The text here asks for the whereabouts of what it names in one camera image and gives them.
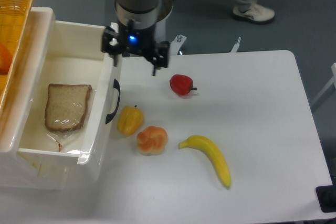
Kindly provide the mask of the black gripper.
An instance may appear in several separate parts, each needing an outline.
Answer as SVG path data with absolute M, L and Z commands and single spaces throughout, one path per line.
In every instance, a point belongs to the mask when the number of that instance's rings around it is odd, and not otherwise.
M 120 55 L 124 52 L 144 57 L 153 65 L 152 76 L 157 68 L 169 66 L 170 43 L 156 41 L 154 38 L 155 25 L 145 29 L 136 29 L 133 20 L 124 25 L 117 22 L 118 30 L 110 26 L 105 27 L 101 38 L 101 51 L 112 56 L 113 66 L 117 67 Z

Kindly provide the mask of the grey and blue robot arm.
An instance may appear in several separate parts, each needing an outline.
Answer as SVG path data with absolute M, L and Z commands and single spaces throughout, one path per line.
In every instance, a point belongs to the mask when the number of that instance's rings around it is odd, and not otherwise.
M 106 27 L 101 51 L 114 58 L 124 52 L 144 57 L 154 70 L 169 65 L 170 43 L 155 40 L 162 0 L 115 0 L 118 30 Z

